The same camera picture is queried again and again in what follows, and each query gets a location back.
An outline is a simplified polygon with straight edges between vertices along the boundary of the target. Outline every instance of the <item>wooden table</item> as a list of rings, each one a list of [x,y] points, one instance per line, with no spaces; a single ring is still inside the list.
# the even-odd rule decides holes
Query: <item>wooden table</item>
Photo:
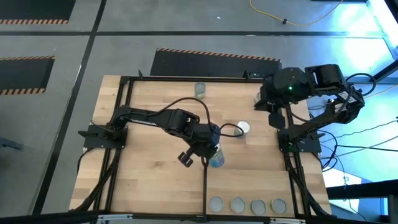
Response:
[[[106,75],[99,91],[93,121],[105,124],[109,121],[118,92],[120,76]],[[131,107],[160,110],[182,97],[193,96],[195,82],[135,81],[132,89]],[[245,120],[251,125],[244,139],[221,137],[221,148],[225,157],[222,167],[208,168],[207,202],[212,196],[224,200],[224,209],[207,214],[254,215],[250,203],[262,199],[267,204],[268,217],[294,217],[289,175],[285,171],[282,153],[279,151],[276,129],[268,125],[268,113],[253,110],[253,100],[259,91],[259,83],[206,83],[203,101],[210,111],[212,123],[237,123]],[[171,108],[181,108],[199,115],[201,123],[207,122],[203,106],[187,100]],[[295,114],[307,118],[305,101],[293,105]],[[164,133],[160,128],[128,123],[129,132],[114,189],[112,212],[201,214],[203,211],[203,166],[200,158],[193,155],[190,168],[177,159],[188,145],[181,139]],[[224,133],[233,133],[225,127]],[[98,182],[104,149],[89,152],[81,161],[70,208],[82,203]],[[309,191],[327,212],[331,212],[323,181],[322,170],[317,159],[300,153]],[[303,212],[298,188],[295,190],[298,210]],[[100,208],[104,207],[107,186],[104,188]],[[229,201],[242,197],[246,209],[235,214]],[[274,198],[287,203],[287,211],[274,213],[269,204]]]

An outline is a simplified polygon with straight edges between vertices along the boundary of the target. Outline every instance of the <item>gray concrete floor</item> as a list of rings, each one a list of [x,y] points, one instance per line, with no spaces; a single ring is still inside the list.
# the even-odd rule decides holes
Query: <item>gray concrete floor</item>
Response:
[[[258,1],[253,3],[294,22],[312,21],[335,2],[306,0]],[[99,0],[78,0],[66,26],[5,26],[0,30],[91,30]],[[204,50],[231,54],[280,58],[283,67],[304,68],[337,63],[343,73],[376,73],[393,59],[380,37],[372,15],[363,3],[343,3],[324,21],[310,27],[283,26],[252,11],[248,1],[108,1],[102,31],[160,30],[253,30],[253,31],[333,31],[355,32],[358,37],[245,37],[245,36],[114,36],[97,37],[80,92],[73,110],[60,158],[43,209],[44,213],[68,210],[76,178],[76,162],[83,138],[77,131],[87,128],[93,114],[103,75],[149,75],[157,47]],[[0,98],[0,136],[19,141],[25,149],[0,149],[0,217],[30,213],[44,167],[48,161],[68,97],[72,90],[88,37],[0,37],[0,57],[55,54],[57,57],[47,91],[42,95],[16,95]],[[388,88],[379,85],[375,91]],[[398,116],[398,88],[366,100],[366,107],[350,124],[325,127],[335,134],[350,133],[390,121]],[[310,105],[323,99],[312,98]],[[394,134],[396,124],[364,135],[339,139],[340,144],[368,146]],[[391,149],[397,143],[385,147]],[[342,157],[347,172],[371,181],[396,179],[398,155],[390,152],[363,151]]]

